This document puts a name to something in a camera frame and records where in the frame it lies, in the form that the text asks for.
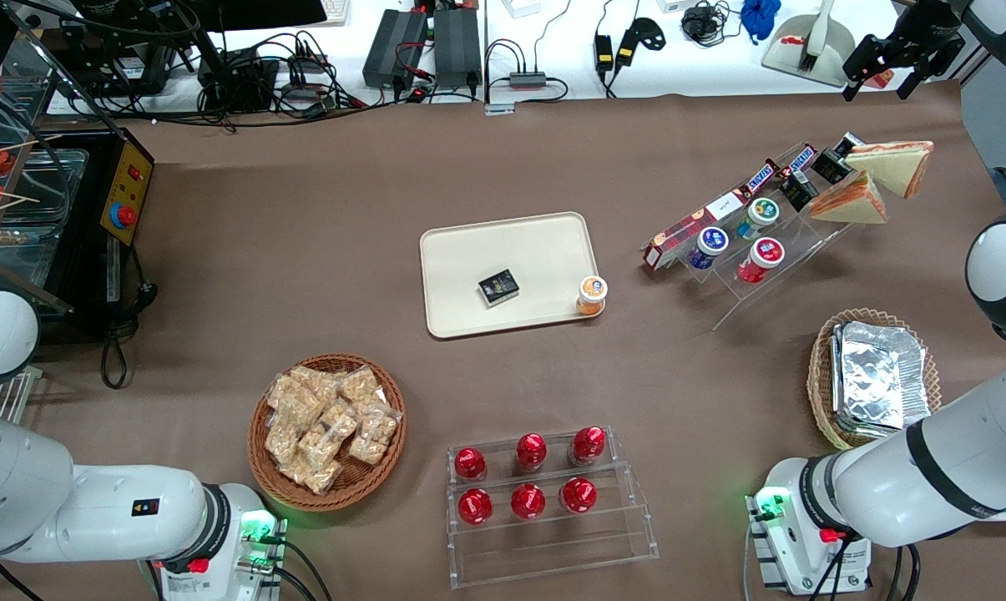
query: clear acrylic rack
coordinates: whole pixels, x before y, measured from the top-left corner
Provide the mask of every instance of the clear acrylic rack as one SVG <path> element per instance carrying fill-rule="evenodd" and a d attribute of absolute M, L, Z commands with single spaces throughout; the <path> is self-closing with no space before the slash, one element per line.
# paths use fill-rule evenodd
<path fill-rule="evenodd" d="M 632 466 L 621 459 L 614 430 L 605 429 L 607 448 L 589 467 L 572 467 L 566 459 L 567 446 L 576 433 L 544 435 L 547 457 L 532 475 L 515 468 L 517 438 L 447 450 L 447 553 L 452 590 L 658 559 L 647 499 Z M 488 465 L 488 475 L 480 482 L 464 482 L 454 472 L 454 457 L 471 446 L 483 453 Z M 594 508 L 578 515 L 564 510 L 558 499 L 559 488 L 574 476 L 592 480 L 599 491 Z M 519 520 L 510 510 L 511 491 L 524 482 L 539 486 L 547 499 L 546 509 L 535 520 Z M 458 499 L 469 488 L 491 495 L 494 512 L 484 524 L 466 524 L 458 516 Z"/>
<path fill-rule="evenodd" d="M 774 162 L 780 164 L 780 166 L 786 166 L 803 149 L 804 144 L 794 145 L 788 151 L 775 157 Z M 831 184 L 822 178 L 821 175 L 813 172 L 811 168 L 807 167 L 803 172 L 807 175 L 808 179 L 811 179 L 811 183 L 813 183 L 813 186 L 815 186 L 819 193 L 823 193 L 823 191 L 826 191 L 830 187 Z M 792 203 L 785 197 L 785 194 L 782 193 L 778 185 L 780 185 L 780 181 L 768 183 L 766 188 L 754 195 L 756 198 L 770 198 L 770 200 L 777 202 L 778 207 L 781 208 L 781 217 L 778 217 L 777 223 L 774 223 L 771 228 L 764 228 L 759 233 L 759 236 L 773 237 L 773 239 L 777 239 L 778 242 L 781 242 L 785 246 L 784 262 L 780 266 L 775 267 L 774 270 L 771 270 L 763 281 L 758 284 L 748 284 L 736 275 L 736 267 L 739 267 L 739 263 L 742 263 L 743 259 L 746 258 L 747 252 L 750 250 L 751 244 L 753 244 L 753 241 L 743 240 L 736 235 L 736 228 L 738 228 L 739 223 L 743 220 L 743 216 L 747 213 L 746 204 L 743 205 L 742 209 L 735 210 L 735 212 L 730 213 L 724 219 L 714 223 L 716 228 L 721 228 L 728 234 L 728 248 L 723 255 L 714 259 L 714 263 L 709 269 L 697 270 L 687 262 L 687 256 L 692 252 L 696 244 L 696 237 L 691 237 L 681 247 L 680 260 L 687 267 L 687 270 L 692 274 L 695 281 L 703 285 L 706 281 L 716 278 L 717 281 L 726 286 L 728 292 L 731 292 L 735 298 L 732 307 L 721 316 L 721 319 L 714 325 L 712 330 L 720 327 L 736 310 L 753 303 L 759 298 L 765 296 L 767 292 L 777 288 L 778 285 L 781 285 L 793 273 L 796 273 L 796 270 L 800 266 L 809 262 L 813 256 L 818 254 L 823 248 L 826 248 L 827 245 L 834 243 L 839 237 L 845 235 L 846 232 L 861 228 L 860 224 L 856 223 L 835 223 L 812 219 L 807 207 L 797 212 L 796 208 L 793 208 Z"/>

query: wicker basket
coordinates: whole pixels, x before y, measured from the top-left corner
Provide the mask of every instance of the wicker basket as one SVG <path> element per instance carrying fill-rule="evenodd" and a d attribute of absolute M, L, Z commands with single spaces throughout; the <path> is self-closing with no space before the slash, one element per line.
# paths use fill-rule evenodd
<path fill-rule="evenodd" d="M 941 377 L 937 373 L 937 364 L 934 356 L 930 353 L 930 347 L 918 337 L 910 327 L 907 327 L 903 320 L 894 315 L 888 315 L 883 311 L 873 309 L 847 309 L 834 315 L 823 325 L 815 339 L 815 347 L 811 350 L 811 372 L 807 377 L 807 396 L 811 399 L 811 409 L 815 413 L 815 422 L 818 429 L 826 438 L 833 442 L 833 446 L 838 449 L 849 449 L 872 440 L 869 437 L 858 437 L 855 434 L 845 433 L 837 426 L 833 412 L 833 365 L 830 356 L 832 347 L 831 337 L 833 326 L 845 322 L 862 322 L 870 325 L 902 327 L 910 332 L 926 349 L 926 365 L 923 365 L 921 378 L 926 384 L 926 395 L 930 397 L 930 410 L 937 412 L 941 409 Z"/>
<path fill-rule="evenodd" d="M 316 357 L 299 361 L 299 364 L 318 369 L 318 371 L 331 372 L 354 371 L 361 365 L 369 365 L 375 373 L 376 380 L 380 382 L 381 388 L 384 389 L 388 405 L 396 408 L 403 415 L 406 414 L 406 407 L 402 404 L 402 395 L 400 395 L 399 388 L 395 386 L 395 381 L 391 379 L 390 373 L 365 357 L 359 357 L 357 354 L 319 354 Z M 324 512 L 324 510 L 342 509 L 343 506 L 353 505 L 353 503 L 361 501 L 362 498 L 376 490 L 376 487 L 384 482 L 392 469 L 395 469 L 395 463 L 398 463 L 402 447 L 406 443 L 405 416 L 400 420 L 399 430 L 391 438 L 391 445 L 379 464 L 369 465 L 354 459 L 354 457 L 348 457 L 346 449 L 351 442 L 346 441 L 339 451 L 339 462 L 343 465 L 342 471 L 339 472 L 336 482 L 332 483 L 326 494 L 317 495 L 313 494 L 309 488 L 292 482 L 277 469 L 277 463 L 273 460 L 273 456 L 266 450 L 266 436 L 269 434 L 266 423 L 269 422 L 270 415 L 273 415 L 273 408 L 266 404 L 266 395 L 263 395 L 262 400 L 258 401 L 258 407 L 254 410 L 254 418 L 250 418 L 250 431 L 247 434 L 250 469 L 254 471 L 255 479 L 258 479 L 258 484 L 265 491 L 273 495 L 277 501 L 296 509 Z"/>

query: red emergency stop button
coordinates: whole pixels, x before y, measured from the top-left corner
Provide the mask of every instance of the red emergency stop button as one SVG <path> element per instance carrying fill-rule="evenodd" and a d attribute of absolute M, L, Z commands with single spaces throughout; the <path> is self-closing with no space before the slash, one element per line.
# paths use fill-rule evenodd
<path fill-rule="evenodd" d="M 121 202 L 114 202 L 113 205 L 110 205 L 110 220 L 118 230 L 131 228 L 137 217 L 139 215 L 136 215 L 135 209 L 131 206 L 126 206 Z"/>
<path fill-rule="evenodd" d="M 190 574 L 205 574 L 205 570 L 209 570 L 209 560 L 206 560 L 205 557 L 187 562 L 187 571 Z"/>

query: brown table mat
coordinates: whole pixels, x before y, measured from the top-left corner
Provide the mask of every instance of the brown table mat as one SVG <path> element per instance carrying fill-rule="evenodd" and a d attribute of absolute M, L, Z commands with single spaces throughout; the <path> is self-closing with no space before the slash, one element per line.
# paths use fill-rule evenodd
<path fill-rule="evenodd" d="M 785 457 L 830 452 L 804 393 L 826 318 L 898 315 L 934 351 L 945 399 L 1006 368 L 1006 343 L 969 299 L 965 254 L 1003 211 L 961 121 L 955 84 L 893 95 L 403 106 L 320 125 L 221 130 L 132 125 L 158 157 L 139 247 L 160 296 L 128 344 L 131 389 L 98 378 L 97 349 L 43 368 L 55 383 L 25 424 L 78 463 L 158 463 L 203 481 L 254 480 L 245 434 L 279 369 L 352 351 L 398 381 L 409 437 L 360 505 L 290 514 L 292 540 L 337 601 L 738 599 L 742 494 Z M 844 237 L 722 330 L 731 297 L 686 271 L 650 276 L 637 248 L 801 140 L 937 144 L 923 193 Z M 438 341 L 425 326 L 420 236 L 432 228 L 577 210 L 609 305 L 592 322 Z M 656 562 L 452 594 L 445 450 L 609 423 L 651 505 Z M 1006 600 L 1006 525 L 920 545 L 919 598 Z M 892 553 L 874 555 L 881 599 Z M 289 564 L 308 581 L 308 572 Z M 147 601 L 130 563 L 11 565 L 48 601 Z M 754 597 L 781 598 L 760 588 Z M 285 591 L 294 599 L 292 591 Z M 0 582 L 0 600 L 19 593 Z"/>

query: power supply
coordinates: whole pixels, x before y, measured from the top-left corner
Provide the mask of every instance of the power supply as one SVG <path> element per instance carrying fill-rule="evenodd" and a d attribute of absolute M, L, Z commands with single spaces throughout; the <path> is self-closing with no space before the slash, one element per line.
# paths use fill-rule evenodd
<path fill-rule="evenodd" d="M 484 81 L 476 8 L 437 11 L 434 31 L 437 86 L 469 88 L 475 95 Z"/>
<path fill-rule="evenodd" d="M 411 69 L 417 67 L 425 46 L 405 44 L 425 44 L 426 39 L 428 17 L 425 12 L 384 11 L 361 68 L 366 87 L 393 91 L 410 89 L 414 84 Z"/>

